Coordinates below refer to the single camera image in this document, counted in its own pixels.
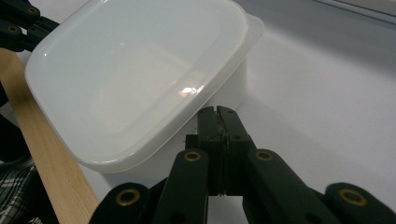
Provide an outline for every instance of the white table surface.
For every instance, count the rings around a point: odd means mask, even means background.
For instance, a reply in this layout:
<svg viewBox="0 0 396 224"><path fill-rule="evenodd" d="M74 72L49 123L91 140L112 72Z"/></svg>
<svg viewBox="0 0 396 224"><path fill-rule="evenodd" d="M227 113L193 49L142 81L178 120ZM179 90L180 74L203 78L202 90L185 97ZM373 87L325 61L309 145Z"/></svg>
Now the white table surface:
<svg viewBox="0 0 396 224"><path fill-rule="evenodd" d="M57 22L85 2L31 0ZM256 146L277 152L313 189L352 183L395 211L396 26L311 0L236 2L266 29L247 55L237 109ZM19 53L24 63L29 55ZM184 134L129 173L82 170L100 200L120 183L150 186L167 176ZM241 198L210 197L208 223L247 223Z"/></svg>

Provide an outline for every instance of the hole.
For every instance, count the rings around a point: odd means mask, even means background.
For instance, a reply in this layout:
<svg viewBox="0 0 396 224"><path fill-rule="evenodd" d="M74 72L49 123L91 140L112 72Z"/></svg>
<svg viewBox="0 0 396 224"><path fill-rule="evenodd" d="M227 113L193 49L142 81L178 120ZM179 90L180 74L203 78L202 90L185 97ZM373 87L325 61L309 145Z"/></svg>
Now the hole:
<svg viewBox="0 0 396 224"><path fill-rule="evenodd" d="M366 198L363 197L360 193L353 189L341 189L339 191L340 197L346 201L347 203L351 203L357 206L365 206L367 205Z"/></svg>
<svg viewBox="0 0 396 224"><path fill-rule="evenodd" d="M116 203L120 206L128 206L137 202L140 198L140 193L137 189L125 189L117 194Z"/></svg>
<svg viewBox="0 0 396 224"><path fill-rule="evenodd" d="M17 27L15 27L15 26L9 26L9 27L8 27L8 30L9 30L10 32L12 32L12 33L15 33L15 32L18 31Z"/></svg>
<svg viewBox="0 0 396 224"><path fill-rule="evenodd" d="M174 213L169 217L172 224L182 224L186 222L186 217L181 213Z"/></svg>
<svg viewBox="0 0 396 224"><path fill-rule="evenodd" d="M310 223L319 224L321 223L321 218L315 214L307 213L305 214L305 219Z"/></svg>
<svg viewBox="0 0 396 224"><path fill-rule="evenodd" d="M256 152L256 158L261 161L271 161L274 157L271 153L260 150Z"/></svg>
<svg viewBox="0 0 396 224"><path fill-rule="evenodd" d="M186 161L198 161L201 159L201 154L195 151L184 154L184 160Z"/></svg>

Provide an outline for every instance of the plaid fabric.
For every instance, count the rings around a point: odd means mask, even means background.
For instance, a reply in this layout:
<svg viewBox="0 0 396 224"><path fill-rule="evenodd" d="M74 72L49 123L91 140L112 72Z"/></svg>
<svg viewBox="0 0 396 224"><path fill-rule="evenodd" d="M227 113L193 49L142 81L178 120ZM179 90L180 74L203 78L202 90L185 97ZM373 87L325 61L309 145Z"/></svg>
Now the plaid fabric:
<svg viewBox="0 0 396 224"><path fill-rule="evenodd" d="M0 164L0 224L15 223L27 212L35 175L30 156Z"/></svg>

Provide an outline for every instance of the white plastic container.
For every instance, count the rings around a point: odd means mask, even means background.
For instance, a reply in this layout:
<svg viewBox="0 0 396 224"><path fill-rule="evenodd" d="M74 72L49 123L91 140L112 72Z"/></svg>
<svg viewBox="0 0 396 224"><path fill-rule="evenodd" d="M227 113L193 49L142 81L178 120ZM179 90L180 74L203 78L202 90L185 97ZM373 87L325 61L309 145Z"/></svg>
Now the white plastic container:
<svg viewBox="0 0 396 224"><path fill-rule="evenodd" d="M91 0L37 46L26 80L79 163L120 172L163 146L262 32L228 0Z"/></svg>

